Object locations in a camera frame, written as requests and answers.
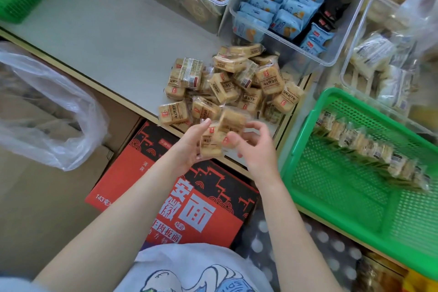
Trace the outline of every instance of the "white t-shirt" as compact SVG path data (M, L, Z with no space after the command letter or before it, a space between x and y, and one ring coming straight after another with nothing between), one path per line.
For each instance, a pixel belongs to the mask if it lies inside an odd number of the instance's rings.
M19 286L26 284L27 289ZM41 292L14 278L0 279L0 292ZM266 276L228 248L164 244L138 253L115 292L272 292Z

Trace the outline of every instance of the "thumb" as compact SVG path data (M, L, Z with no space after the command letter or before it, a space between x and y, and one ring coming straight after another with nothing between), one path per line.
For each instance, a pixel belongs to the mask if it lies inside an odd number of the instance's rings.
M182 139L186 140L189 143L196 143L197 141L199 141L204 132L209 128L210 124L211 119L207 118L202 123L198 125L193 125L183 135Z
M227 134L229 143L231 143L233 146L237 148L239 153L241 153L243 156L249 154L251 149L254 147L248 144L242 137L235 133L235 132L228 132Z

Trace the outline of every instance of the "plastic bag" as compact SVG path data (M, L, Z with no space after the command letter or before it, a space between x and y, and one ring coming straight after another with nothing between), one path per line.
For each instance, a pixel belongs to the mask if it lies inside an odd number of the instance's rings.
M0 105L4 104L0 108L0 145L63 171L73 170L107 135L106 113L95 98L69 79L23 54L27 53L10 43L0 44ZM20 109L13 111L14 104ZM25 113L22 106L36 113ZM68 115L68 122L51 115L59 110ZM63 132L75 133L69 126L72 123L80 129L80 136Z

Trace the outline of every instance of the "hand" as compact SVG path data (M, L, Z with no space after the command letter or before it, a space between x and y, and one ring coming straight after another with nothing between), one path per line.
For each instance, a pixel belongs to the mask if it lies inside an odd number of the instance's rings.
M169 163L175 169L177 176L186 174L193 164L208 158L199 156L199 141L211 124L210 118L199 125L193 125L163 156L169 158Z
M243 157L247 162L256 186L260 189L270 181L281 180L277 167L277 154L268 127L258 121L249 122L245 126L257 129L260 134L246 132L241 137L229 132L227 137L230 143L236 146L238 156Z

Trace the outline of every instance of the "white shelf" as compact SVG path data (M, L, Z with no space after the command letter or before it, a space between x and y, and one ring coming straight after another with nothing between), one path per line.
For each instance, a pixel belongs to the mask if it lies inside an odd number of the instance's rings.
M153 0L43 0L0 26L154 115L176 58L210 62L230 43Z

